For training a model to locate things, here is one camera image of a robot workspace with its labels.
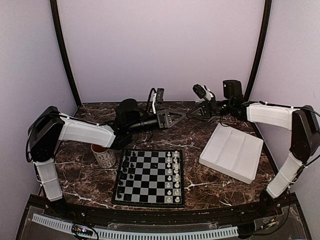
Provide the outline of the white plastic tray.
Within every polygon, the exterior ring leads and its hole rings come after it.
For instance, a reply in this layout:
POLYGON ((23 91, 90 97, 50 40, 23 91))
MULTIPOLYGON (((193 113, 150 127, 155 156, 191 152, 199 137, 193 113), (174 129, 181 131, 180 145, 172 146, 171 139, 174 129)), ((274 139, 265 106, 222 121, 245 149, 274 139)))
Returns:
POLYGON ((251 184, 256 178, 263 144, 256 136, 218 124, 199 156, 199 163, 251 184))

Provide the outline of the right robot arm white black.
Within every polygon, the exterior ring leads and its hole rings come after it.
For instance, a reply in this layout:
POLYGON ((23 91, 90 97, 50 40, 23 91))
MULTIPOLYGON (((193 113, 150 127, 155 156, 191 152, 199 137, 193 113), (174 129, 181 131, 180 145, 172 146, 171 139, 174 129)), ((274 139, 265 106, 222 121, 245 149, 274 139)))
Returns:
POLYGON ((224 100, 217 101, 205 85, 195 84, 193 92, 202 99, 197 110, 201 121, 231 115, 250 123, 261 123, 284 128, 291 132, 291 145, 284 164, 266 188, 267 194, 278 198, 289 186, 295 184, 300 174, 317 160, 315 152, 320 147, 320 126, 312 106, 288 106, 263 101, 246 101, 239 80, 224 80, 224 100))

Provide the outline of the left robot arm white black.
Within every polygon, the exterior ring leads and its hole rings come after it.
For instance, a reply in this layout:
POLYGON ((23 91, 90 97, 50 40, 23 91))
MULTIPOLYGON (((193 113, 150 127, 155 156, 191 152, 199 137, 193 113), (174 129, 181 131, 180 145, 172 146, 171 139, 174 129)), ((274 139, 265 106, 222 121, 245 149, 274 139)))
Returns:
POLYGON ((75 141, 121 150, 133 141, 133 135, 171 128, 186 117, 184 112, 167 108, 150 113, 132 98, 123 100, 115 113, 115 119, 110 122, 94 123, 64 115, 57 107, 49 106, 29 127, 26 160, 35 165, 38 181, 58 217, 67 218, 71 213, 70 206, 62 200, 64 196, 54 164, 59 142, 75 141))

